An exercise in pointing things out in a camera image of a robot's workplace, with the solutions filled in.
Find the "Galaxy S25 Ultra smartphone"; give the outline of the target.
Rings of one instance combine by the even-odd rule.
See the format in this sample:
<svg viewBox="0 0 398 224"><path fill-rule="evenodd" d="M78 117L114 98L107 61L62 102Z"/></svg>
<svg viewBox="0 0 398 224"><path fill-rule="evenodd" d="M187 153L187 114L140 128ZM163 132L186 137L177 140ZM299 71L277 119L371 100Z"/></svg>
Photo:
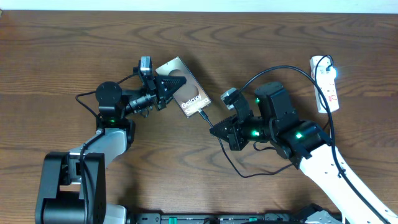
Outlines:
<svg viewBox="0 0 398 224"><path fill-rule="evenodd" d="M173 98L187 118L211 104L210 97L180 57L158 67L156 72L158 75L186 78L186 83L173 94Z"/></svg>

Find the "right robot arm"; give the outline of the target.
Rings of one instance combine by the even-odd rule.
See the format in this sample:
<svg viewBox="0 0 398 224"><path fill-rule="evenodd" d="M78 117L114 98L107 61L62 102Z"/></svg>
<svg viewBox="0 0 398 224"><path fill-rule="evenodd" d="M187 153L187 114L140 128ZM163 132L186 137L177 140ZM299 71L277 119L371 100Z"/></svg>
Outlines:
<svg viewBox="0 0 398 224"><path fill-rule="evenodd" d="M350 223L397 223L397 215L331 147L331 137L317 123L299 119L281 83L266 83L254 94L261 113L258 117L239 90L222 94L226 107L236 114L214 125L210 133L226 141L232 151L242 150L250 141L271 143L280 157L327 194Z"/></svg>

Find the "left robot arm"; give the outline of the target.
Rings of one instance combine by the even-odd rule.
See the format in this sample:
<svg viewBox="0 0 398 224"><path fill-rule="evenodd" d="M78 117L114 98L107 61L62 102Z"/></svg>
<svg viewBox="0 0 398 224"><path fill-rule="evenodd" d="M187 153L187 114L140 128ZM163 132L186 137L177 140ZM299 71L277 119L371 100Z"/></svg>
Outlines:
<svg viewBox="0 0 398 224"><path fill-rule="evenodd" d="M36 223L135 223L126 207L106 201L105 170L134 141L136 124L130 114L155 106L165 108L185 77L140 75L142 88L124 90L104 82L94 94L100 113L96 133L68 152L44 158L35 209Z"/></svg>

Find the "white USB charger plug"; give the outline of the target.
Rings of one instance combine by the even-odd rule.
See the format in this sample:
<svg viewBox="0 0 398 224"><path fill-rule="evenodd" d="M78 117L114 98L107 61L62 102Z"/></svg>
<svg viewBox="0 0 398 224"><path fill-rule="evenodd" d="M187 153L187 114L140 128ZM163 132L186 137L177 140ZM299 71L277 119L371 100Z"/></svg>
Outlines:
<svg viewBox="0 0 398 224"><path fill-rule="evenodd" d="M319 65L316 73L316 81L318 82L333 82L337 76L334 66L331 65Z"/></svg>

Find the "white power strip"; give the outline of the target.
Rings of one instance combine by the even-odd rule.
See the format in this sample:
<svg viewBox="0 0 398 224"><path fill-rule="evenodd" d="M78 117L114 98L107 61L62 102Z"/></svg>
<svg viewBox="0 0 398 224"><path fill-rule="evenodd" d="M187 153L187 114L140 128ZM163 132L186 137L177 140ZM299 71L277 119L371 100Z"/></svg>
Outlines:
<svg viewBox="0 0 398 224"><path fill-rule="evenodd" d="M319 65L331 65L334 66L333 59L329 55L316 55L310 59L311 77L316 81L316 70ZM317 87L315 90L315 99L317 102L317 109L319 113L326 114L326 104L328 104L330 111L334 112L340 108L338 102L338 95L336 92L335 81L333 82L318 82L317 85L320 87L318 91Z"/></svg>

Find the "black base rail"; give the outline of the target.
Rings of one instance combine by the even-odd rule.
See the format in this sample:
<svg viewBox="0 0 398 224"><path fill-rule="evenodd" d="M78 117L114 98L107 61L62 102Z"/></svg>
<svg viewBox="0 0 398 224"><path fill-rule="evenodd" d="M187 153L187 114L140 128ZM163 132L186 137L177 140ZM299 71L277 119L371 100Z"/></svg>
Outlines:
<svg viewBox="0 0 398 224"><path fill-rule="evenodd" d="M315 212L308 217L295 217L286 213L266 214L206 214L181 215L159 213L137 213L127 217L128 224L235 224L235 223L341 223L326 211Z"/></svg>

